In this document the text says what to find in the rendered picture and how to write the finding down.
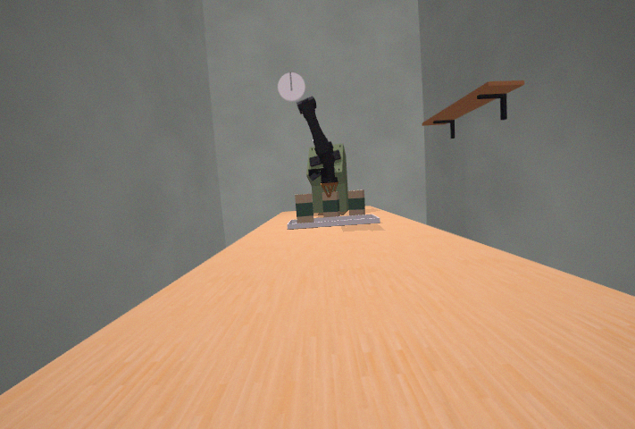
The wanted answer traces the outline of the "white rectangular tray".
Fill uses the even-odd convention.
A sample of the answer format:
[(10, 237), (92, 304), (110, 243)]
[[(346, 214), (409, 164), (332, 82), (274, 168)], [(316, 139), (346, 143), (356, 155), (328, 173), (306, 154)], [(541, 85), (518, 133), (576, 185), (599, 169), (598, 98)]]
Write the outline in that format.
[(314, 218), (313, 220), (314, 220), (314, 223), (297, 223), (297, 219), (290, 220), (287, 226), (288, 226), (288, 229), (300, 229), (300, 228), (313, 228), (313, 227), (380, 223), (380, 218), (374, 214), (321, 217), (321, 218)]

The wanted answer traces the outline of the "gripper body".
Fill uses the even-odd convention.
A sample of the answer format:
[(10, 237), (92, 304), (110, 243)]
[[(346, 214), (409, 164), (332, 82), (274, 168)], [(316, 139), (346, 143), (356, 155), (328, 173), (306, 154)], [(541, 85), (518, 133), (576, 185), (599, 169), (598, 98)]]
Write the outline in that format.
[(331, 167), (330, 169), (329, 167), (323, 167), (323, 168), (328, 168), (328, 178), (321, 178), (322, 179), (321, 183), (338, 182), (338, 177), (335, 177), (335, 171), (333, 167)]

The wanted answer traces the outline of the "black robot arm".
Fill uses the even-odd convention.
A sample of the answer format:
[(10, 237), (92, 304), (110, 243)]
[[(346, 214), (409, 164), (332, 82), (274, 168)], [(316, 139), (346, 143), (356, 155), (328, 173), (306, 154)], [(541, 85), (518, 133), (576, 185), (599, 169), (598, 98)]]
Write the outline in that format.
[[(339, 160), (341, 158), (340, 153), (339, 150), (333, 151), (331, 141), (328, 141), (322, 132), (322, 129), (315, 115), (316, 102), (314, 97), (311, 96), (297, 102), (297, 106), (300, 113), (303, 114), (303, 116), (309, 123), (308, 125), (311, 128), (310, 130), (313, 134), (313, 143), (315, 145), (314, 150), (317, 156), (309, 158), (311, 167), (319, 164), (323, 164), (323, 167), (329, 167), (329, 169), (332, 166), (334, 167), (335, 160)], [(328, 168), (310, 169), (308, 170), (308, 173), (309, 178), (312, 181), (314, 181), (320, 175), (322, 178), (328, 178)]]

